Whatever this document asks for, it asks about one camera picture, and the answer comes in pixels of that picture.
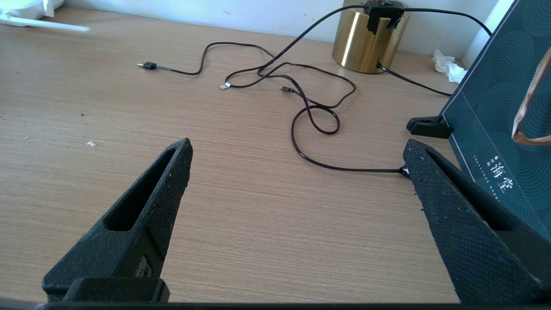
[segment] desk surface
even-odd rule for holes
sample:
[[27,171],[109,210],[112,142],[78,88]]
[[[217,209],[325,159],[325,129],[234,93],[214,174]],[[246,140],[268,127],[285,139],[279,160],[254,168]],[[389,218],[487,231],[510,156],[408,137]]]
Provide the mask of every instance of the desk surface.
[[[289,133],[303,103],[280,90],[285,80],[218,88],[266,55],[216,47],[196,77],[136,66],[195,70],[210,42],[278,52],[292,38],[66,8],[56,21],[91,30],[0,25],[1,297],[44,301],[46,272],[162,149],[189,137],[191,179],[162,275],[172,301],[457,302],[409,180],[301,159]],[[436,115],[447,98],[341,68],[331,48],[302,40],[283,57],[358,85],[336,109],[338,134],[322,135],[302,117],[298,143],[328,164],[400,167],[409,118]],[[398,53],[392,68],[453,91],[433,66]],[[322,103],[349,89],[312,70],[283,71]],[[332,128],[327,115],[314,116]],[[447,140],[416,138],[453,158]]]

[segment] brass container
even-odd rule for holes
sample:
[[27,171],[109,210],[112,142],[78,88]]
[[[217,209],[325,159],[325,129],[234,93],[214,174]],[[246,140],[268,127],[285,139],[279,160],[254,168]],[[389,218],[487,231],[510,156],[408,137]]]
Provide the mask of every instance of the brass container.
[[[361,4],[358,0],[344,0],[343,6]],[[376,34],[367,30],[369,15],[363,8],[341,12],[341,19],[333,45],[333,58],[343,67],[363,73],[383,72],[380,62],[390,68],[409,20],[405,12],[395,29],[387,29],[390,18],[381,17]]]

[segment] white wall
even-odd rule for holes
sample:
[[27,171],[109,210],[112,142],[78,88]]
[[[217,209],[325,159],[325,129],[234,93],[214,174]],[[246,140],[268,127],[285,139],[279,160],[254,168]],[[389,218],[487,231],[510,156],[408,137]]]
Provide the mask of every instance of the white wall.
[[[485,20],[498,0],[403,0],[409,7],[456,10]],[[314,21],[339,8],[343,0],[66,0],[71,7],[297,36]],[[338,14],[314,28],[309,39],[333,42]],[[465,17],[413,12],[400,50],[461,58],[479,26]]]
[[[488,18],[486,18],[484,25],[494,32],[503,16],[505,16],[505,13],[507,13],[507,10],[509,10],[509,7],[513,1],[514,0],[499,0]],[[474,37],[474,40],[471,42],[471,45],[465,52],[465,55],[463,55],[463,58],[461,59],[467,68],[471,67],[474,60],[477,58],[478,53],[480,53],[489,38],[490,37],[486,34],[486,31],[483,29],[478,31],[477,35]]]

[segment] crumpled tissue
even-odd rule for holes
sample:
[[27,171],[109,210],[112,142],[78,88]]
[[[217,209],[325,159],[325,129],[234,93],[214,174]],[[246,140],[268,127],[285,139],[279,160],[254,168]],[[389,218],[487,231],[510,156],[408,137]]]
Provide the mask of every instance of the crumpled tissue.
[[448,76],[450,82],[459,84],[461,83],[461,80],[463,80],[463,77],[465,77],[465,74],[467,74],[467,70],[461,68],[456,63],[453,63],[455,61],[455,57],[444,56],[440,50],[434,50],[433,61],[434,68],[438,72]]

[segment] white object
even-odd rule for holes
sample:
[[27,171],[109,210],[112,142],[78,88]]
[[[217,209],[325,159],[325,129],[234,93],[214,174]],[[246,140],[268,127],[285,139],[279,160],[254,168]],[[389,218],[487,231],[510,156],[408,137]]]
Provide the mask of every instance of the white object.
[[467,74],[465,69],[454,63],[455,57],[444,56],[440,50],[434,50],[433,61],[434,68],[438,72],[448,76],[450,82],[459,84],[463,80],[463,77],[465,77],[465,74]]
[[13,26],[36,26],[72,31],[88,31],[89,27],[67,25],[44,20],[42,16],[53,17],[53,11],[63,0],[0,0],[0,24]]
[[230,87],[230,86],[231,86],[230,82],[226,82],[225,84],[220,85],[220,88],[221,88],[221,89],[226,89],[226,88],[228,88],[228,87]]

